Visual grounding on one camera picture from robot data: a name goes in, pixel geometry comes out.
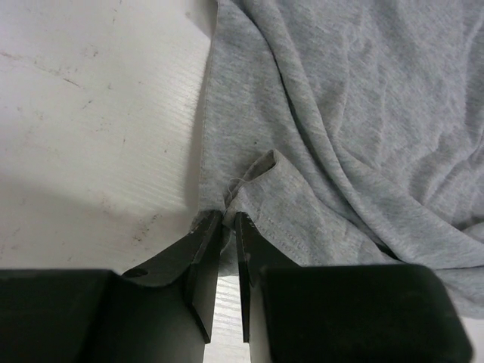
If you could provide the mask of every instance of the gray t-shirt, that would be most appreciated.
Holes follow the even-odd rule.
[[[484,318],[483,9],[219,0],[200,210],[301,265],[428,266]]]

